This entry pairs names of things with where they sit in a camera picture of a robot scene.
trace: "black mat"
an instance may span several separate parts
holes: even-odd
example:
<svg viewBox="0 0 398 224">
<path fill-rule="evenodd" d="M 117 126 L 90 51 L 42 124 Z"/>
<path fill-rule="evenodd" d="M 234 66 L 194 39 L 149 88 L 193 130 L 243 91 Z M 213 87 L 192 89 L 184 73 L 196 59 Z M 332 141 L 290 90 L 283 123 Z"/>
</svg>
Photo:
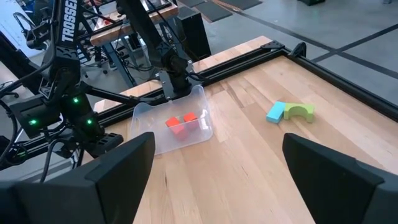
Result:
<svg viewBox="0 0 398 224">
<path fill-rule="evenodd" d="M 200 3 L 203 3 L 204 0 L 178 0 L 180 3 L 188 6 L 188 7 L 194 7 L 199 5 Z"/>
<path fill-rule="evenodd" d="M 258 0 L 219 0 L 219 1 L 242 10 L 249 9 L 253 6 L 257 6 L 258 4 L 262 3 L 261 1 Z"/>
<path fill-rule="evenodd" d="M 178 9 L 178 18 L 184 19 L 184 18 L 190 17 L 196 13 L 197 12 L 195 12 L 194 10 L 183 6 Z"/>
<path fill-rule="evenodd" d="M 216 22 L 220 19 L 224 19 L 225 17 L 232 16 L 232 13 L 230 13 L 228 10 L 213 2 L 204 2 L 195 7 L 202 13 L 202 16 L 208 22 Z"/>
</svg>

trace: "table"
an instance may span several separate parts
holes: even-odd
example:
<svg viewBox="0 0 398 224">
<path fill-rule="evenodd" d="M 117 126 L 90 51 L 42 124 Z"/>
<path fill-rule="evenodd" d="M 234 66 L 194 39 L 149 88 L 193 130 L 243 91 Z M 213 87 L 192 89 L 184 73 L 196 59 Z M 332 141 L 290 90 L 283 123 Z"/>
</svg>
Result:
<svg viewBox="0 0 398 224">
<path fill-rule="evenodd" d="M 161 10 L 159 10 L 159 12 L 163 16 L 163 18 L 167 21 L 167 23 L 171 27 L 171 29 L 173 29 L 174 32 L 177 34 L 177 26 L 175 25 L 174 18 L 178 15 L 178 6 L 176 6 L 175 4 L 172 3 L 171 6 L 161 9 Z M 123 20 L 126 15 L 121 16 L 117 11 L 115 11 L 115 12 L 111 12 L 104 16 L 108 17 L 114 21 L 120 21 L 120 20 Z M 164 27 L 166 27 L 166 26 L 163 24 L 163 20 L 158 15 L 157 12 L 150 13 L 149 17 L 154 24 L 160 24 L 160 28 L 162 29 L 162 32 L 165 32 Z M 99 18 L 97 21 L 97 24 L 95 25 L 94 31 L 96 31 L 98 29 L 102 29 L 109 25 L 110 25 L 110 23 L 107 23 L 103 19 Z M 98 47 L 103 46 L 106 49 L 106 51 L 109 53 L 109 56 L 111 57 L 112 61 L 115 63 L 115 66 L 120 71 L 124 81 L 127 83 L 129 88 L 135 86 L 135 83 L 131 82 L 131 80 L 130 80 L 131 75 L 130 75 L 128 69 L 126 69 L 125 66 L 123 66 L 122 61 L 116 55 L 116 52 L 114 51 L 114 49 L 110 43 L 116 39 L 121 38 L 123 45 L 127 46 L 126 50 L 129 54 L 132 62 L 134 63 L 133 52 L 128 47 L 128 43 L 124 39 L 125 36 L 132 34 L 132 33 L 133 33 L 133 30 L 130 26 L 130 23 L 128 23 L 128 24 L 123 24 L 123 25 L 117 26 L 117 27 L 113 27 L 110 30 L 106 30 L 99 34 L 93 35 L 90 38 L 90 42 L 94 46 L 98 46 Z M 178 37 L 173 35 L 173 32 L 170 32 L 170 34 L 172 35 L 174 43 L 178 43 Z M 184 55 L 181 44 L 176 44 L 176 49 L 177 49 L 177 53 L 179 55 Z"/>
<path fill-rule="evenodd" d="M 199 72 L 270 42 L 266 37 L 194 63 Z M 149 82 L 125 91 L 139 96 Z M 398 125 L 287 58 L 279 57 L 205 88 L 214 135 L 155 157 L 135 224 L 314 223 L 282 153 L 295 133 L 398 174 Z M 275 101 L 315 105 L 312 124 L 292 118 L 273 124 Z M 117 103 L 104 100 L 100 112 Z M 107 128 L 129 140 L 131 120 Z"/>
</svg>

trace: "red cube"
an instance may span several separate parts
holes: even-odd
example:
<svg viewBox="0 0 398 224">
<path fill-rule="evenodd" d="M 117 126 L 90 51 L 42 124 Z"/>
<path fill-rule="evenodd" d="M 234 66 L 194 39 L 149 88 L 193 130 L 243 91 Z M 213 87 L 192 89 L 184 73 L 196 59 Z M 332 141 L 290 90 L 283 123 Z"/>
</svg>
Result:
<svg viewBox="0 0 398 224">
<path fill-rule="evenodd" d="M 184 116 L 184 122 L 187 123 L 188 129 L 193 131 L 199 127 L 199 120 L 194 113 L 189 113 Z"/>
<path fill-rule="evenodd" d="M 185 130 L 184 125 L 180 125 L 180 121 L 176 117 L 172 117 L 166 121 L 167 127 L 173 132 L 174 136 L 178 140 L 184 140 L 187 136 L 187 130 Z"/>
</svg>

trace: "gray floor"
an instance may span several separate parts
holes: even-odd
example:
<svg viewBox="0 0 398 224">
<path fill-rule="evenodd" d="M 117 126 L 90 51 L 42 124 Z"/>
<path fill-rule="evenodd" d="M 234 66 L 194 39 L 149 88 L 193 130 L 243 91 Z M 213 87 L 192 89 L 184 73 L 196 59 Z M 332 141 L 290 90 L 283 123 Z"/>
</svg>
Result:
<svg viewBox="0 0 398 224">
<path fill-rule="evenodd" d="M 220 21 L 211 24 L 203 22 L 214 54 L 264 35 L 285 44 L 290 49 L 306 40 L 307 57 L 314 59 L 396 25 L 398 2 L 393 1 L 392 4 L 385 5 L 381 0 L 326 0 L 325 3 L 308 7 L 297 0 L 266 0 L 256 7 L 239 14 L 234 13 L 233 16 Z M 348 60 L 341 52 L 318 63 L 398 105 L 398 79 L 396 79 L 398 77 L 391 77 L 398 72 L 397 39 L 398 29 L 344 52 L 358 60 L 384 67 L 390 72 L 377 71 L 375 68 L 371 69 Z M 136 79 L 139 83 L 147 77 L 146 74 L 136 72 L 132 74 L 140 77 Z M 118 71 L 107 75 L 101 71 L 90 72 L 86 81 L 93 86 L 113 92 L 127 89 Z M 90 97 L 92 105 L 98 100 L 100 99 Z M 9 122 L 2 111 L 0 119 L 3 124 Z M 10 130 L 2 125 L 0 134 L 9 137 L 9 133 Z M 42 158 L 39 158 L 24 169 L 28 170 L 26 172 L 36 173 L 41 166 Z M 0 179 L 11 179 L 15 174 L 11 171 L 0 172 Z"/>
</svg>

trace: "wooden table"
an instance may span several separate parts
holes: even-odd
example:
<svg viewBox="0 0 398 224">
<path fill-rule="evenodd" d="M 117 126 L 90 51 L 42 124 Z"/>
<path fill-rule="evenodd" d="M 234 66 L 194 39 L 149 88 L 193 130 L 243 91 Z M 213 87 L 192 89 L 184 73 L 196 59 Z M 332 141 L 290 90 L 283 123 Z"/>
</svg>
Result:
<svg viewBox="0 0 398 224">
<path fill-rule="evenodd" d="M 194 64 L 196 72 L 269 42 L 266 37 Z M 125 91 L 139 96 L 149 82 Z M 398 174 L 398 125 L 370 107 L 280 57 L 205 88 L 213 137 L 155 157 L 135 224 L 314 223 L 282 153 L 284 133 L 295 133 Z M 302 118 L 266 121 L 275 101 L 315 105 Z M 100 101 L 100 112 L 117 103 Z M 131 119 L 107 128 L 129 140 Z"/>
<path fill-rule="evenodd" d="M 160 14 L 165 18 L 169 19 L 171 17 L 175 17 L 178 15 L 178 6 L 172 3 L 171 6 L 166 7 L 164 9 L 159 10 Z M 121 16 L 117 11 L 112 12 L 110 14 L 105 15 L 114 21 L 120 21 L 125 18 L 126 15 Z M 153 12 L 149 14 L 150 19 L 154 24 L 158 24 L 162 22 L 162 18 L 158 15 L 158 13 Z M 94 31 L 109 26 L 110 24 L 106 24 L 106 22 L 99 18 L 97 24 L 94 27 Z M 102 46 L 109 41 L 116 40 L 118 37 L 125 36 L 132 33 L 132 29 L 130 24 L 127 25 L 120 25 L 114 27 L 110 30 L 101 32 L 100 34 L 96 34 L 91 37 L 90 42 L 94 46 Z"/>
</svg>

